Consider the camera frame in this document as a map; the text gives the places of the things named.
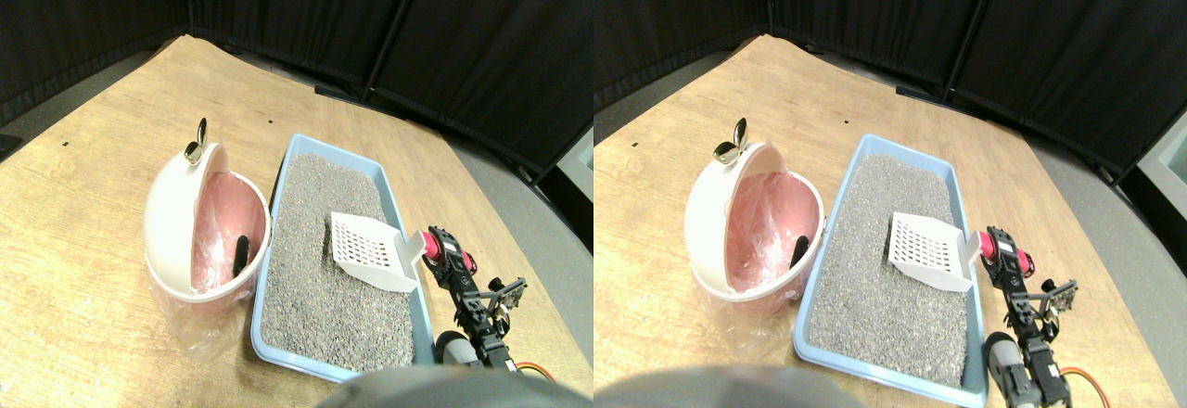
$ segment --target black fabric backdrop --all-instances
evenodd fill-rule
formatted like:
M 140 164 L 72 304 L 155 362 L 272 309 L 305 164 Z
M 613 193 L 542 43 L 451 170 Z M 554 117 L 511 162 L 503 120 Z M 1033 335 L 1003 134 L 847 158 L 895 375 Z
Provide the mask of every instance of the black fabric backdrop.
M 942 84 L 977 0 L 774 0 L 774 34 Z
M 186 23 L 185 0 L 0 0 L 0 126 Z
M 375 93 L 541 172 L 594 120 L 591 0 L 413 0 Z
M 196 0 L 193 34 L 362 84 L 399 0 Z
M 1122 172 L 1187 104 L 1187 0 L 990 0 L 957 94 Z
M 196 0 L 195 34 L 362 84 L 541 172 L 592 114 L 772 31 L 942 84 L 976 0 Z M 186 0 L 0 1 L 0 125 L 180 34 Z M 1187 0 L 989 0 L 956 93 L 1115 173 L 1187 106 Z
M 597 108 L 768 30 L 767 0 L 596 0 Z

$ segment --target blue litter box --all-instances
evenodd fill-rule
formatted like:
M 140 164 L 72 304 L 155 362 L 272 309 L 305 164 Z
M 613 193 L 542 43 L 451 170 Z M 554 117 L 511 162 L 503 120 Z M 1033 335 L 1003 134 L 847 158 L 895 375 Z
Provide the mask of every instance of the blue litter box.
M 824 269 L 824 264 L 820 262 L 826 261 L 829 242 L 832 237 L 832 227 L 833 223 L 837 222 L 837 215 L 840 212 L 840 204 L 845 200 L 845 191 L 849 189 L 849 179 L 852 178 L 853 172 L 857 171 L 857 166 L 861 165 L 865 157 L 878 153 L 891 155 L 896 159 L 901 159 L 901 161 L 907 162 L 907 165 L 912 167 L 922 168 L 940 176 L 940 178 L 942 178 L 948 185 L 952 221 L 956 222 L 957 227 L 964 230 L 965 238 L 969 237 L 969 224 L 965 222 L 964 203 L 960 200 L 960 187 L 957 184 L 957 173 L 950 162 L 891 142 L 886 138 L 878 138 L 875 135 L 863 136 L 861 144 L 857 145 L 857 152 L 853 153 L 853 159 L 849 162 L 849 171 L 845 172 L 845 179 L 840 183 L 840 193 L 837 195 L 837 200 L 832 205 L 832 217 L 829 218 L 829 224 L 825 229 L 824 243 L 820 246 L 818 264 L 812 268 L 812 275 L 808 278 L 808 285 L 804 293 L 804 301 L 800 304 L 800 313 L 795 320 L 795 353 L 799 355 L 800 358 L 821 366 L 849 372 L 874 382 L 925 395 L 944 402 L 964 407 L 984 407 L 986 396 L 986 372 L 982 359 L 980 346 L 985 337 L 985 325 L 980 317 L 980 293 L 977 285 L 977 267 L 980 262 L 973 261 L 969 264 L 969 268 L 972 272 L 973 281 L 972 288 L 969 289 L 967 297 L 965 298 L 965 307 L 969 314 L 969 349 L 967 356 L 965 357 L 964 375 L 960 378 L 960 388 L 952 388 L 878 366 L 869 362 L 857 361 L 852 357 L 813 346 L 807 342 L 808 330 L 811 329 L 812 306 L 815 298 L 817 281 L 820 280 L 820 270 Z
M 373 159 L 360 157 L 303 134 L 296 134 L 292 141 L 288 141 L 288 152 L 285 153 L 285 161 L 280 165 L 280 176 L 277 178 L 275 191 L 272 195 L 273 222 L 279 219 L 280 213 L 284 212 L 284 209 L 280 208 L 280 197 L 285 192 L 284 187 L 285 178 L 288 173 L 288 162 L 292 161 L 293 157 L 305 153 L 318 154 L 341 167 L 360 171 L 369 176 L 375 183 L 375 187 L 379 189 L 380 204 L 383 206 L 383 217 L 387 219 L 387 224 L 400 229 L 400 234 L 404 234 L 405 241 L 407 241 L 407 232 L 404 230 L 404 219 L 400 218 L 400 208 L 395 205 L 395 198 L 392 196 L 392 186 L 387 183 L 387 173 L 383 172 L 383 166 L 373 161 Z M 325 362 L 318 362 L 264 343 L 264 338 L 260 336 L 260 324 L 264 323 L 264 298 L 267 298 L 265 292 L 267 291 L 268 282 L 268 260 L 271 259 L 272 247 L 269 246 L 268 250 L 264 254 L 260 281 L 255 289 L 255 310 L 252 312 L 252 348 L 255 349 L 255 353 L 266 362 L 331 382 L 341 383 L 354 378 L 358 372 Z M 420 272 L 417 272 L 415 278 L 417 281 L 420 281 Z M 432 364 L 434 362 L 433 330 L 429 324 L 429 308 L 425 306 L 424 282 L 408 295 L 408 305 L 412 312 L 412 363 Z

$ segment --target clear plastic bag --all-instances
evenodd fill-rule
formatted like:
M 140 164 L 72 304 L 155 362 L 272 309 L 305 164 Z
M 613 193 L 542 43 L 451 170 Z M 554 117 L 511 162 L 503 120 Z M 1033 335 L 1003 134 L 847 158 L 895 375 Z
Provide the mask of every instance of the clear plastic bag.
M 182 352 L 195 361 L 207 362 L 243 337 L 248 306 L 255 291 L 255 278 L 235 292 L 207 302 L 185 302 L 169 295 L 160 286 L 148 285 L 157 307 L 182 345 Z
M 795 280 L 792 280 L 788 286 L 770 295 L 742 302 L 718 299 L 696 280 L 693 293 L 705 315 L 738 357 L 747 362 L 760 362 L 772 353 L 786 351 L 792 344 L 796 311 L 791 301 L 798 294 L 794 283 Z
M 791 273 L 796 240 L 817 242 L 818 205 L 811 189 L 791 173 L 743 178 L 730 205 L 725 242 L 730 286 L 744 292 Z M 731 302 L 694 285 L 697 300 L 742 358 L 760 361 L 792 344 L 796 314 L 792 302 L 804 297 L 814 260 L 812 249 L 799 260 L 807 262 L 802 269 L 768 295 Z
M 266 221 L 259 196 L 243 179 L 224 172 L 208 176 L 197 203 L 191 248 L 191 285 L 198 294 L 222 293 L 220 287 L 236 278 L 240 236 L 248 237 L 247 261 L 252 262 L 264 242 Z M 160 286 L 148 286 L 188 357 L 209 361 L 242 339 L 258 279 L 258 268 L 250 270 L 253 275 L 234 285 L 235 289 L 205 302 L 183 301 Z

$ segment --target white litter scoop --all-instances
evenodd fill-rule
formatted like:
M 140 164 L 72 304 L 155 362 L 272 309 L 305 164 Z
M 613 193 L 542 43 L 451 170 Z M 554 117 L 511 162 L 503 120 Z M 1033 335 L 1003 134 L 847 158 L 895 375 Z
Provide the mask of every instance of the white litter scoop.
M 334 262 L 358 280 L 388 292 L 408 293 L 420 286 L 415 263 L 425 254 L 425 234 L 407 243 L 400 230 L 374 218 L 330 213 Z
M 937 218 L 894 212 L 890 263 L 940 291 L 969 292 L 969 264 L 980 255 L 980 237 L 965 242 L 964 231 Z

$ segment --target wooden table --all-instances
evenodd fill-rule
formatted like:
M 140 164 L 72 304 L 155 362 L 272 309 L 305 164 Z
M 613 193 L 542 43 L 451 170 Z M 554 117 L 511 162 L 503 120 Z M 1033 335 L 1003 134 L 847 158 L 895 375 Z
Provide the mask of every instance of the wooden table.
M 772 140 L 792 171 L 811 180 L 831 211 L 865 133 L 951 162 L 969 227 L 995 225 L 1033 253 L 1037 273 L 1079 281 L 1074 311 L 1054 342 L 1062 366 L 1091 372 L 1118 407 L 1174 406 L 1159 365 L 1092 244 L 1017 133 L 895 95 L 788 40 L 761 36 L 721 66 L 595 148 L 595 368 L 597 385 L 649 370 L 737 363 L 693 298 L 684 208 L 712 149 L 745 117 L 750 141 Z M 979 275 L 985 331 L 1007 331 L 1005 305 Z M 937 401 L 806 363 L 787 351 L 767 363 L 824 372 L 870 407 Z M 1069 377 L 1077 406 L 1098 403 Z M 996 388 L 989 404 L 1001 406 Z
M 0 164 L 0 394 L 6 406 L 310 406 L 336 384 L 255 357 L 247 333 L 209 363 L 178 350 L 147 287 L 141 218 L 166 159 L 199 119 L 264 192 L 293 133 L 381 162 L 408 230 L 438 225 L 477 280 L 529 288 L 506 340 L 589 394 L 592 374 L 494 208 L 432 129 L 313 94 L 183 36 Z M 424 264 L 421 276 L 431 276 Z M 433 331 L 456 329 L 430 279 Z

